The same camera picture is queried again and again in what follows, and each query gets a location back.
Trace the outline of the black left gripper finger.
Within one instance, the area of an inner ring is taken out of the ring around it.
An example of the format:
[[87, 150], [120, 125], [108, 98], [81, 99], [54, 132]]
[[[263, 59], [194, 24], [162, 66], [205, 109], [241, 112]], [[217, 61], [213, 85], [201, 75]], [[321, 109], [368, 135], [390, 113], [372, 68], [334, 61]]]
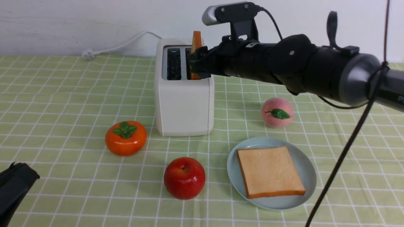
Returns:
[[207, 55], [209, 53], [206, 46], [192, 46], [186, 54], [186, 66], [188, 79], [208, 79], [211, 73], [208, 68]]

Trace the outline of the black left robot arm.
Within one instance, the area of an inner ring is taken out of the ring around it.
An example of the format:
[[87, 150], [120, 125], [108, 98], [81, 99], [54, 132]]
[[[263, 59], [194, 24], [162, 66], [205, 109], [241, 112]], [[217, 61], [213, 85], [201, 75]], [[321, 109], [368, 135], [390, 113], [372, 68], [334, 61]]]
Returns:
[[276, 44], [225, 36], [210, 50], [204, 46], [188, 54], [187, 62], [202, 79], [217, 75], [281, 84], [293, 95], [309, 92], [352, 107], [368, 102], [378, 79], [374, 73], [381, 73], [375, 56], [344, 56], [303, 34]]

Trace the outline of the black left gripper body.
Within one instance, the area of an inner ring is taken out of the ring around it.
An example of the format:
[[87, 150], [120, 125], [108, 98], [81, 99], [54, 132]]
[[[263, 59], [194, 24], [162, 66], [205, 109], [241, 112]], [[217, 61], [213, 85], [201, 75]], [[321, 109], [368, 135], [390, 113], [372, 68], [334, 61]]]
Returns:
[[257, 40], [238, 39], [231, 35], [222, 37], [221, 43], [202, 55], [206, 73], [218, 76], [252, 79], [275, 83], [275, 76], [269, 69], [268, 53], [275, 46], [259, 43]]

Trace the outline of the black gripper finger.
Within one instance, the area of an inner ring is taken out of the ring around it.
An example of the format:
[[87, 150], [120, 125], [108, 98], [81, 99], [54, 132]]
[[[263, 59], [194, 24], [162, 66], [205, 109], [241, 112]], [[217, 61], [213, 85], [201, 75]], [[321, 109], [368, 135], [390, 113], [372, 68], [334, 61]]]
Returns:
[[13, 162], [0, 174], [0, 226], [7, 227], [18, 206], [40, 178], [26, 163]]

